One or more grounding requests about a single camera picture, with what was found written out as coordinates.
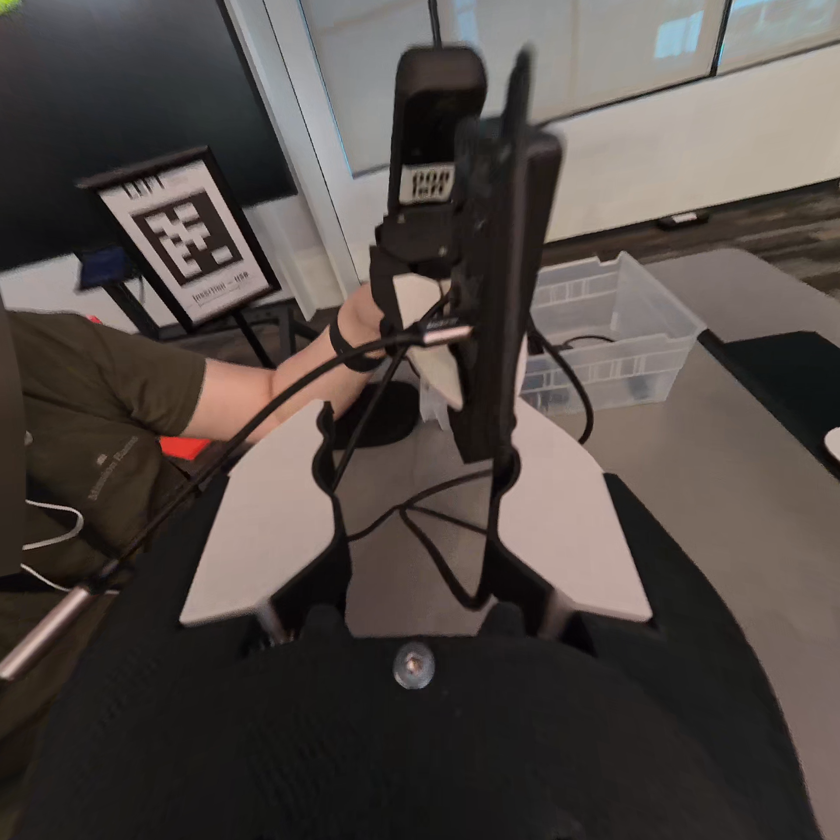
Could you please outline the black monitor screen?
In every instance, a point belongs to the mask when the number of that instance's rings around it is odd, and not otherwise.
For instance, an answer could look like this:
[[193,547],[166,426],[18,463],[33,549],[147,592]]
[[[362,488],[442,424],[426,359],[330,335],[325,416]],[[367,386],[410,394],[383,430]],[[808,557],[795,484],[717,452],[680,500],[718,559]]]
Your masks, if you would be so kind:
[[218,2],[2,2],[3,271],[110,237],[79,181],[205,145],[243,207],[296,195]]

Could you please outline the black USB cable grey plugs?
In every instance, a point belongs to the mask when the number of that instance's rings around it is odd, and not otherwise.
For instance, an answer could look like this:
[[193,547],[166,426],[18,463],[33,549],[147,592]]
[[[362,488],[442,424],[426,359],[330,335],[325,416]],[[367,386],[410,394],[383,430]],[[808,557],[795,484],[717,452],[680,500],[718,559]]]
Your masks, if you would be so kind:
[[230,438],[217,457],[207,463],[191,478],[171,494],[163,507],[148,521],[147,525],[128,543],[125,549],[114,559],[106,563],[100,571],[88,576],[79,585],[69,589],[62,601],[56,605],[2,660],[2,681],[12,682],[23,678],[36,663],[56,644],[57,639],[83,614],[101,595],[111,591],[113,580],[128,567],[132,557],[153,531],[168,519],[184,499],[191,496],[202,483],[215,477],[237,448],[254,432],[280,405],[289,397],[313,383],[323,373],[331,371],[346,359],[352,359],[370,350],[409,348],[435,348],[466,340],[473,328],[456,318],[426,320],[417,322],[409,329],[379,339],[372,343],[352,348],[349,353],[336,355],[335,358],[321,365],[315,371],[305,374],[298,382],[287,388],[265,408],[258,412],[247,424]]

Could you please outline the clear plastic bin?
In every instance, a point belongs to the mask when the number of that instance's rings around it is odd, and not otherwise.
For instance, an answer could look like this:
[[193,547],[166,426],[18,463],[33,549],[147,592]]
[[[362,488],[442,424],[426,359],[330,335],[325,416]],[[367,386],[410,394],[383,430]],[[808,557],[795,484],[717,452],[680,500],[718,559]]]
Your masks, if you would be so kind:
[[535,327],[569,365],[593,411],[661,403],[706,330],[627,252],[539,270]]

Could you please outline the black USB hub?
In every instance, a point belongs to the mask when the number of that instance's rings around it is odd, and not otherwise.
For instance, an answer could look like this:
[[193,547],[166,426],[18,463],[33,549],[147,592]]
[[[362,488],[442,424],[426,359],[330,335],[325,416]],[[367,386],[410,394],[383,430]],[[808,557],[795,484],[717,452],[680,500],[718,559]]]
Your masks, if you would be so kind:
[[463,396],[448,418],[464,463],[511,445],[518,360],[563,158],[557,135],[530,122],[534,49],[517,54],[504,108],[455,133],[458,262],[451,312],[471,327],[448,346]]

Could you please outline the black white marker sign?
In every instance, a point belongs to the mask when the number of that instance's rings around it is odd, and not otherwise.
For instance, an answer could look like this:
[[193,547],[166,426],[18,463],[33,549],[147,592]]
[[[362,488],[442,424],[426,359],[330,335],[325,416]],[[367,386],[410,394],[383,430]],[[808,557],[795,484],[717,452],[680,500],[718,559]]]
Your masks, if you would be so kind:
[[207,146],[76,182],[131,266],[185,335],[231,321],[265,368],[277,365],[245,314],[280,279]]

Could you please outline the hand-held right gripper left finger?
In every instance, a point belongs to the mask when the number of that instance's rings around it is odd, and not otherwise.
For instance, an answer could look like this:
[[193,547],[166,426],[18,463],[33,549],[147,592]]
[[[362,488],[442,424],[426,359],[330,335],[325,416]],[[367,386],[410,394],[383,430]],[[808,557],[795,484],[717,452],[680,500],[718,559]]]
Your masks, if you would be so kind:
[[270,639],[291,640],[314,606],[343,613],[352,564],[333,437],[331,405],[313,401],[230,470],[181,625],[252,617]]

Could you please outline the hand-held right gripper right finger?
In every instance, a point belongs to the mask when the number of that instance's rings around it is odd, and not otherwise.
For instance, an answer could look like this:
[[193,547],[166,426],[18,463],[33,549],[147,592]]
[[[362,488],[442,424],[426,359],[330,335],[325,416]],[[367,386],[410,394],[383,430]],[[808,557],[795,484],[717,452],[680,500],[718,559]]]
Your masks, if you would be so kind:
[[518,398],[494,462],[480,584],[516,605],[526,633],[559,637],[578,613],[646,624],[654,616],[603,469]]

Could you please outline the person's left forearm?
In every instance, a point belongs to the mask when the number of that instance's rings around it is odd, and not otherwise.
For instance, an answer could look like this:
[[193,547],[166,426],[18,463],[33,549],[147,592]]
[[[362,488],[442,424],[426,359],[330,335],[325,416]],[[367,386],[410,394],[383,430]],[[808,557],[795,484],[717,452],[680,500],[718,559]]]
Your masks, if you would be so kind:
[[[324,330],[273,371],[207,360],[195,410],[181,436],[215,442],[229,440],[278,395],[335,356],[329,331]],[[248,443],[260,441],[312,401],[329,403],[338,416],[342,415],[370,378],[370,373],[352,371],[345,364],[339,364],[268,415],[248,436]]]

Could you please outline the person's left hand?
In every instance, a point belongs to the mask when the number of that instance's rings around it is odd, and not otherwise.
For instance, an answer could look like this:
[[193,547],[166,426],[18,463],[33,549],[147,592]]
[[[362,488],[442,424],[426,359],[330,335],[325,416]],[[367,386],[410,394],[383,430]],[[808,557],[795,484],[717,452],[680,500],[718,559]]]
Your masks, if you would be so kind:
[[[362,284],[349,296],[327,330],[327,349],[332,356],[348,354],[352,348],[380,340],[384,312],[374,300],[371,283]],[[387,356],[387,350],[370,350],[352,359],[346,359],[338,367],[343,375],[365,382],[379,369]]]

